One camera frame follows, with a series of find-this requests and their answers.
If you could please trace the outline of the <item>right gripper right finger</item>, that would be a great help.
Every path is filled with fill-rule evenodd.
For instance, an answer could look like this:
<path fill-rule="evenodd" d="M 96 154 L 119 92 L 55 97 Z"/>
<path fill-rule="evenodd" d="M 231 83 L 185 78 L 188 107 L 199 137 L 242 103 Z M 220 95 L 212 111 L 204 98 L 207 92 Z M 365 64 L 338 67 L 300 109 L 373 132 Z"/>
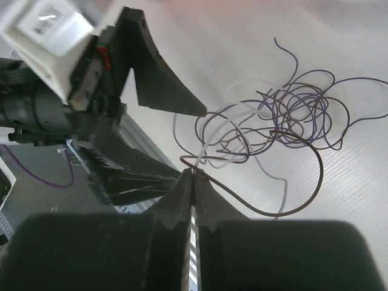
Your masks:
<path fill-rule="evenodd" d="M 366 240 L 330 220 L 249 219 L 193 177 L 200 290 L 384 290 Z"/>

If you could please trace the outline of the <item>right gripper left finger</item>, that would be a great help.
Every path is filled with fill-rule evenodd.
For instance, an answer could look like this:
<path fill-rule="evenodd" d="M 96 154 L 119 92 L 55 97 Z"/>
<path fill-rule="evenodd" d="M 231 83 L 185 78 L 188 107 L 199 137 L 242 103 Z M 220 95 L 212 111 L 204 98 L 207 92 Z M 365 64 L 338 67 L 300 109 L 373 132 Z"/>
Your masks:
<path fill-rule="evenodd" d="M 139 214 L 40 213 L 1 260 L 2 290 L 187 290 L 192 173 Z"/>

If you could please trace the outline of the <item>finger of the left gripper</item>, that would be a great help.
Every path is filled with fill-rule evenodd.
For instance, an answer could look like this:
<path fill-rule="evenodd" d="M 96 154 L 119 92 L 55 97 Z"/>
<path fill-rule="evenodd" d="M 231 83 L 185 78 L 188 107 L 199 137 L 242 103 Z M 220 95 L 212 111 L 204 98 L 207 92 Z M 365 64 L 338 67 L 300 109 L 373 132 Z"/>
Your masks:
<path fill-rule="evenodd" d="M 89 170 L 88 182 L 105 205 L 126 206 L 164 196 L 181 172 L 131 148 L 121 137 L 78 138 L 78 153 Z"/>
<path fill-rule="evenodd" d="M 204 116 L 206 106 L 182 83 L 160 55 L 142 10 L 124 7 L 116 22 L 122 30 L 123 60 L 134 72 L 138 104 L 150 109 Z"/>

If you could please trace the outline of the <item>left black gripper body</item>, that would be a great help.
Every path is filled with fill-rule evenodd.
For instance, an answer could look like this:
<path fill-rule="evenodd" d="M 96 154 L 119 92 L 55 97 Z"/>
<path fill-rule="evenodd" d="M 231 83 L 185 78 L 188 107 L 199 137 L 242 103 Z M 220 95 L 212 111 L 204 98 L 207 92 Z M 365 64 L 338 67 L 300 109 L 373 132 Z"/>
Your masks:
<path fill-rule="evenodd" d="M 66 103 L 24 61 L 1 58 L 1 144 L 60 144 L 88 115 L 119 121 L 127 80 L 123 33 L 107 27 L 91 38 L 69 76 Z"/>

